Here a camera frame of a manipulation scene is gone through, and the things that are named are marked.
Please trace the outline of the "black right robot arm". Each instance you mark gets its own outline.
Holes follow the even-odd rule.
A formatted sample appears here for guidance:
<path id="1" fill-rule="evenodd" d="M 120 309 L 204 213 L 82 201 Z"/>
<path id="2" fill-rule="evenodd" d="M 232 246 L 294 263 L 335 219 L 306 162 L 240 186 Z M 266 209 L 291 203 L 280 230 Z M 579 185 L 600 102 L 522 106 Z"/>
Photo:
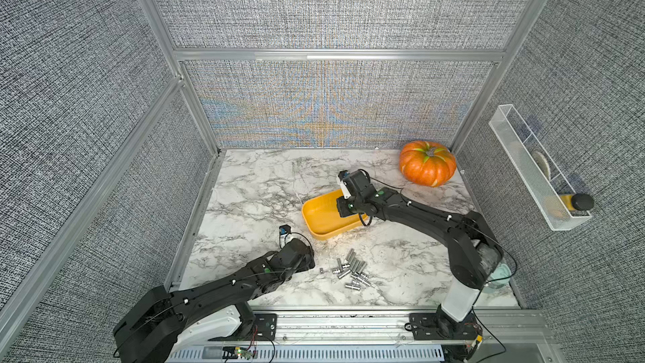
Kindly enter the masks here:
<path id="1" fill-rule="evenodd" d="M 394 222 L 434 238 L 447 249 L 453 282 L 438 313 L 453 324 L 465 321 L 504 258 L 484 217 L 475 211 L 450 213 L 413 201 L 393 188 L 375 188 L 362 169 L 341 171 L 337 181 L 342 191 L 337 199 L 340 217 L 366 215 Z"/>

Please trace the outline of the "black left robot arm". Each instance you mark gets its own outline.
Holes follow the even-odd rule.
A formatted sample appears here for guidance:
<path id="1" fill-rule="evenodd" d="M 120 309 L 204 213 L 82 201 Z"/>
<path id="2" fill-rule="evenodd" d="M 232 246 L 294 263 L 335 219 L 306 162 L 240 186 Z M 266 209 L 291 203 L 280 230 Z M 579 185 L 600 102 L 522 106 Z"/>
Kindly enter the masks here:
<path id="1" fill-rule="evenodd" d="M 280 250 L 199 287 L 176 292 L 154 287 L 115 325 L 114 356 L 122 362 L 163 362 L 189 326 L 220 310 L 275 292 L 294 274 L 314 267 L 311 245 L 293 239 Z"/>

